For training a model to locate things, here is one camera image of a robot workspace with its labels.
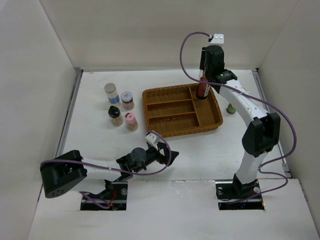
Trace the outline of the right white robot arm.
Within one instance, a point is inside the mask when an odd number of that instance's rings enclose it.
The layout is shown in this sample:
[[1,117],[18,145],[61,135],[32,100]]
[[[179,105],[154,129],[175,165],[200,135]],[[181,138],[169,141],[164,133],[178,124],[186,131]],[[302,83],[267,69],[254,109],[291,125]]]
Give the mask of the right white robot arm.
[[200,67],[204,80],[238,112],[246,125],[241,139],[244,155],[231,183],[216,184],[220,200],[250,197],[257,187],[257,174],[264,158],[279,142],[281,118],[256,104],[242,87],[237,76],[225,69],[224,51],[219,45],[202,48]]

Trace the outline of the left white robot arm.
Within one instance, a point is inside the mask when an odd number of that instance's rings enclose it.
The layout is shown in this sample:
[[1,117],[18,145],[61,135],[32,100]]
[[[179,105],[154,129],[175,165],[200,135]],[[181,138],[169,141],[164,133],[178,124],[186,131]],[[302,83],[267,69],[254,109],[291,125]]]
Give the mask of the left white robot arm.
[[45,197],[57,198],[69,191],[85,192],[99,199],[108,199],[116,183],[126,182],[133,176],[145,176],[149,165],[158,162],[169,167],[179,152],[169,150],[159,142],[147,149],[134,148],[116,161],[102,162],[81,156],[79,150],[71,150],[40,165]]

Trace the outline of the tall red-label sauce bottle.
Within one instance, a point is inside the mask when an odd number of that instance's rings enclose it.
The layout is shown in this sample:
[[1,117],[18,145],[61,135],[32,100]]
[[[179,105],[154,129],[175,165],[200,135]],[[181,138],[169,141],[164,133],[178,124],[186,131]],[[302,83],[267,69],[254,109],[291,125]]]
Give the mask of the tall red-label sauce bottle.
[[198,80],[201,81],[201,83],[197,86],[196,97],[200,100],[204,100],[207,98],[210,90],[210,85],[207,84],[208,80],[206,79],[204,70],[200,70]]

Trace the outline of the green-label yellow-cap sauce bottle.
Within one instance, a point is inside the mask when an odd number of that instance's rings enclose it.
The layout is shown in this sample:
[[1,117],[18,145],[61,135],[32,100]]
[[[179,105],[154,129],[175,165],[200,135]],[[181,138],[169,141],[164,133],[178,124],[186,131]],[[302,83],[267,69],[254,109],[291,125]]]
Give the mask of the green-label yellow-cap sauce bottle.
[[231,103],[228,104],[227,108],[226,108],[226,111],[229,113],[229,114],[235,114],[236,113],[236,109],[232,106]]

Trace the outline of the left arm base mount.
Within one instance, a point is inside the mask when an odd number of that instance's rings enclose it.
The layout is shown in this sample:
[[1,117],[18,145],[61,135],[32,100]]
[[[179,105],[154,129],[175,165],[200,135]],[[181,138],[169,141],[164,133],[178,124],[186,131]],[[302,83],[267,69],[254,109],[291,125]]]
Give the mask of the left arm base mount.
[[90,201],[86,196],[82,196],[81,211],[125,211],[127,209],[127,182],[110,182],[106,180],[105,190],[97,194],[91,192],[85,192],[84,194],[103,207]]

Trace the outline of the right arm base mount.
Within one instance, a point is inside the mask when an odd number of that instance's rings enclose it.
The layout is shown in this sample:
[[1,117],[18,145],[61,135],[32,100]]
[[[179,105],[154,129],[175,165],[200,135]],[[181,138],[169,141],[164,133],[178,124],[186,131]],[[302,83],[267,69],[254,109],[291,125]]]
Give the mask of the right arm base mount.
[[259,182],[249,184],[241,189],[232,181],[217,181],[215,183],[218,208],[221,211],[233,210],[264,210]]

